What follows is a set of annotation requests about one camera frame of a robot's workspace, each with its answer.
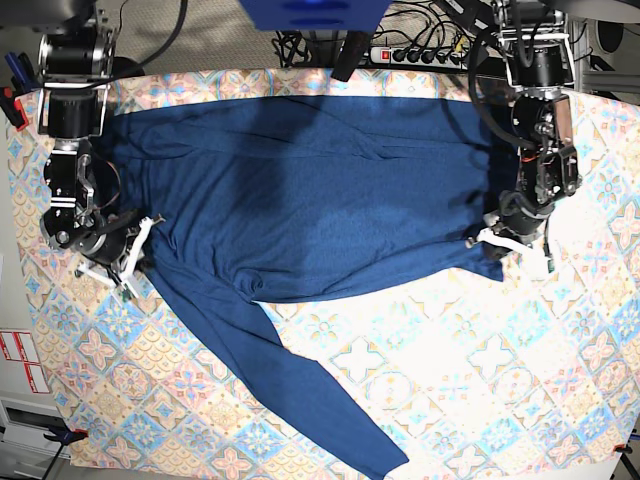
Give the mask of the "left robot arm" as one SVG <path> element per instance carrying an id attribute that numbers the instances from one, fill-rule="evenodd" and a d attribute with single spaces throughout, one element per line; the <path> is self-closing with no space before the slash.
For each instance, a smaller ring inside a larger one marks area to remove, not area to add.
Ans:
<path id="1" fill-rule="evenodd" d="M 494 25 L 479 32 L 469 55 L 468 92 L 491 132 L 513 145 L 519 163 L 515 185 L 502 192 L 485 226 L 467 244 L 483 244 L 496 257 L 519 255 L 535 278 L 555 270 L 550 219 L 557 201 L 581 185 L 570 98 L 574 84 L 566 16 L 543 1 L 495 1 Z M 515 92 L 511 126 L 503 128 L 477 92 L 478 57 L 487 46 L 501 54 Z"/>

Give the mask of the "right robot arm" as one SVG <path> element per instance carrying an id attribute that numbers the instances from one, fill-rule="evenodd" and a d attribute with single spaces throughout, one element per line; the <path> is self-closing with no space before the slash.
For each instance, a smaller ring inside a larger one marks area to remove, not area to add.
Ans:
<path id="1" fill-rule="evenodd" d="M 161 219 L 137 210 L 118 213 L 120 194 L 99 191 L 101 168 L 114 175 L 115 183 L 122 182 L 117 168 L 91 144 L 102 134 L 108 113 L 105 81 L 112 72 L 116 38 L 92 1 L 42 37 L 37 131 L 54 146 L 43 169 L 50 206 L 40 227 L 50 248 L 82 256 L 76 277 L 91 277 L 130 300 L 140 295 L 135 272 L 145 258 L 150 231 Z"/>

